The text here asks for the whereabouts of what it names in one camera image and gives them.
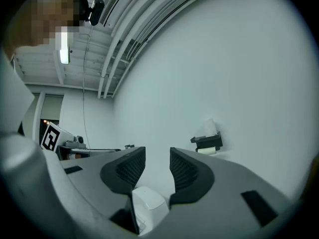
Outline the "black wall paper holder shelf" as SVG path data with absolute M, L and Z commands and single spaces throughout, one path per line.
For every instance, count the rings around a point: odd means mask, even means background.
M 206 137 L 193 137 L 190 140 L 191 143 L 196 144 L 196 152 L 198 148 L 209 148 L 209 147 L 215 147 L 216 151 L 219 151 L 220 148 L 223 146 L 222 138 L 220 132 L 218 132 L 214 136 Z

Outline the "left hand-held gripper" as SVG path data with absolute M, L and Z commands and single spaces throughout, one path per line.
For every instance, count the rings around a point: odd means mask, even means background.
M 59 160 L 67 160 L 72 149 L 86 149 L 82 136 L 72 135 L 56 124 L 50 122 L 42 138 L 40 146 L 43 149 L 53 151 Z M 88 156 L 98 156 L 121 151 L 121 149 L 86 149 Z

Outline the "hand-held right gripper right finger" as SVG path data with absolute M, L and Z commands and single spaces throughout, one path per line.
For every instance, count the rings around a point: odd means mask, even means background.
M 228 160 L 171 148 L 170 171 L 171 231 L 257 231 L 292 205 L 256 173 Z

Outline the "long ceiling lamp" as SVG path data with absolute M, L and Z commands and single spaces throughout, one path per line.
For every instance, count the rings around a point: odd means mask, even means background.
M 61 47 L 59 50 L 60 62 L 62 64 L 69 64 L 70 62 L 70 50 L 68 44 L 68 32 L 61 33 Z

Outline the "white ceiling pipe bundle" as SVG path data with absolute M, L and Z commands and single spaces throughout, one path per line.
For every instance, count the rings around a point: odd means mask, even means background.
M 101 19 L 112 41 L 103 63 L 98 98 L 119 86 L 143 45 L 188 0 L 108 0 Z

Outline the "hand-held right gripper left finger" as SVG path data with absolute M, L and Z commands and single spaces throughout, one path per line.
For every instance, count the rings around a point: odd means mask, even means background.
M 135 147 L 61 162 L 75 188 L 100 214 L 139 234 L 133 190 L 146 166 L 146 149 Z

